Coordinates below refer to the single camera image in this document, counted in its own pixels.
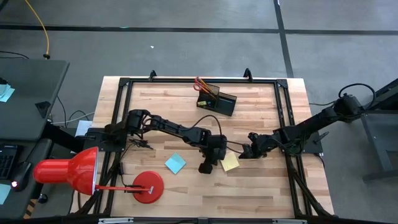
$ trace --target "yellow cable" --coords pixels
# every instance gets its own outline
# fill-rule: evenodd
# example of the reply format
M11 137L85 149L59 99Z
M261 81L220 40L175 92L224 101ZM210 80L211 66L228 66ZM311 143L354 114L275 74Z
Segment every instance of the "yellow cable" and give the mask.
M47 30L45 30L44 24L42 22L42 20L40 19L40 17L37 15L37 13L35 12L35 10L33 9L33 7L29 4L29 2L27 0L25 0L26 4L30 7L30 10L32 10L32 12L35 14L37 20L39 20L40 24L43 27L44 30L44 34L45 34L45 38L47 40L47 51L45 52L46 55L49 55L49 50L50 50L50 41L49 41L49 35L47 35Z

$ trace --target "blue sticky note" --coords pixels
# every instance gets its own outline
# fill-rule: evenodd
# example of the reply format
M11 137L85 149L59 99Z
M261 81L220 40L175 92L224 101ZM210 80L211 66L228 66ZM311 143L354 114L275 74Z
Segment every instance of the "blue sticky note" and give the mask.
M2 97L0 97L0 102L7 102L7 100L11 97L12 93L14 92L15 89L13 88L8 88L6 92L3 94Z
M184 159L181 158L180 155L174 153L170 159L168 159L165 165L174 173L177 174L180 169L186 164Z
M2 205L4 203L10 190L11 190L10 185L0 184L0 205Z

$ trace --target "yellow sticky note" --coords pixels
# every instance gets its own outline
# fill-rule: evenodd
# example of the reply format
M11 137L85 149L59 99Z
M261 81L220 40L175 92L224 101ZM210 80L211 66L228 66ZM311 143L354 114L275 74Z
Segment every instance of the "yellow sticky note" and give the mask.
M228 152L225 155L224 160L221 161L221 164L223 165L225 171L229 171L230 169L234 169L239 166L238 159L233 152Z

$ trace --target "keyboard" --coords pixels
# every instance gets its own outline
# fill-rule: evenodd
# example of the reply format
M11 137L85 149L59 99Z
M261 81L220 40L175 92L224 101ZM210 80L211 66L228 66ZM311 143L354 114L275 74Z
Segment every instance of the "keyboard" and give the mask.
M0 180L10 178L22 148L23 146L17 145L0 145Z

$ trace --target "red lamp base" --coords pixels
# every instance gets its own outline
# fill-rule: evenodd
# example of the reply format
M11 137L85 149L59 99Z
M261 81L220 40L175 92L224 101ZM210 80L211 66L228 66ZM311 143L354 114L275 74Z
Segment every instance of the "red lamp base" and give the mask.
M141 193L133 193L134 198L140 203L154 203L163 194L164 183L161 176L154 171L145 171L140 173L132 183L133 185L141 185L143 188L149 189Z

